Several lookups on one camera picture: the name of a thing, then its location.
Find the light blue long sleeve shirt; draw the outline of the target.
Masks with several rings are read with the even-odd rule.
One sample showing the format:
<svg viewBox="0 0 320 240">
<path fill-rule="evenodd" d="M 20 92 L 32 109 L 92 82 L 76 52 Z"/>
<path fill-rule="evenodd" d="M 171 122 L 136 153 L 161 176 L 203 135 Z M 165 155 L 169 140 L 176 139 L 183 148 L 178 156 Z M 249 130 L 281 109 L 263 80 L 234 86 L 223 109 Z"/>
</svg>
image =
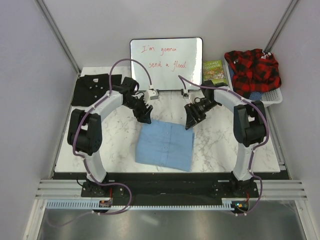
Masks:
<svg viewBox="0 0 320 240">
<path fill-rule="evenodd" d="M 182 124 L 153 120 L 143 124 L 135 148 L 135 162 L 189 172 L 195 134 Z"/>
</svg>

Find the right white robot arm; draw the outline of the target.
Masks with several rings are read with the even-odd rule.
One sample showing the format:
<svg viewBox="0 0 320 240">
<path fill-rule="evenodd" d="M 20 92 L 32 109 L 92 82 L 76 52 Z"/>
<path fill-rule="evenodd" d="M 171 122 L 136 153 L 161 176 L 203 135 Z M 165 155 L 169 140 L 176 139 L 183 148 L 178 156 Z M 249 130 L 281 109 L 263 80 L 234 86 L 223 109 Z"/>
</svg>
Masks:
<svg viewBox="0 0 320 240">
<path fill-rule="evenodd" d="M 254 177 L 252 170 L 255 151 L 269 140 L 269 127 L 265 105 L 262 101 L 251 101 L 235 93 L 225 83 L 213 84 L 204 81 L 199 86 L 203 97 L 184 106 L 185 129 L 191 129 L 207 117 L 206 113 L 216 106 L 224 106 L 233 114 L 233 135 L 238 142 L 236 164 L 231 172 L 235 181 L 229 191 L 235 197 L 247 191 L 245 181 Z"/>
</svg>

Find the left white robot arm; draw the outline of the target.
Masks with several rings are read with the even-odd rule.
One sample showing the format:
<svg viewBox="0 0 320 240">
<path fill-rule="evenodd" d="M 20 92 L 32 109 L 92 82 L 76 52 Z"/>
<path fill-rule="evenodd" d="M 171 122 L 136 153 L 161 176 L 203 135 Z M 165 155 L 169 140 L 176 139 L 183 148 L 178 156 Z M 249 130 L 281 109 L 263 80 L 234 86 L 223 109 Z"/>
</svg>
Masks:
<svg viewBox="0 0 320 240">
<path fill-rule="evenodd" d="M 139 83 L 125 77 L 123 82 L 112 85 L 101 99 L 86 110 L 74 109 L 70 115 L 67 143 L 75 156 L 81 157 L 87 179 L 94 182 L 92 191 L 99 197 L 106 196 L 110 185 L 105 181 L 107 172 L 103 166 L 100 147 L 103 142 L 102 123 L 114 110 L 121 106 L 131 109 L 139 123 L 151 124 L 153 107 L 147 104 L 145 96 L 136 96 Z"/>
</svg>

